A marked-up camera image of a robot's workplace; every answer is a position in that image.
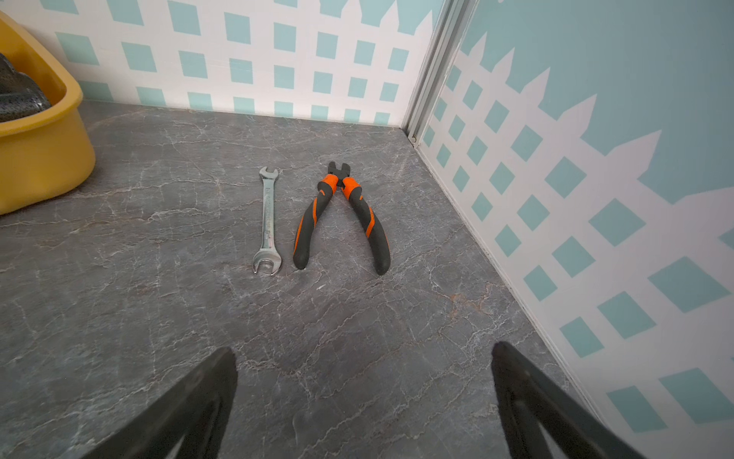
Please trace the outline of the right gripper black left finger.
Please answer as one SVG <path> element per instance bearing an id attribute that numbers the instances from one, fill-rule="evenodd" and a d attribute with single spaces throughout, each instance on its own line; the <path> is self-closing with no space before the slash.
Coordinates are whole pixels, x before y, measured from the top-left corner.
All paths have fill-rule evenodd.
<path id="1" fill-rule="evenodd" d="M 216 458 L 237 388 L 236 357 L 221 347 L 87 458 Z"/>

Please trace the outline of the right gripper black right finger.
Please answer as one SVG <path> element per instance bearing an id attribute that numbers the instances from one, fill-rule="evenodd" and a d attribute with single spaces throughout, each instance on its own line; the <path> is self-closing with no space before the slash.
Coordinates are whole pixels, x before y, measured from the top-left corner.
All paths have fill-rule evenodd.
<path id="1" fill-rule="evenodd" d="M 492 348 L 502 428 L 513 458 L 550 458 L 544 434 L 569 458 L 640 458 L 508 342 Z"/>

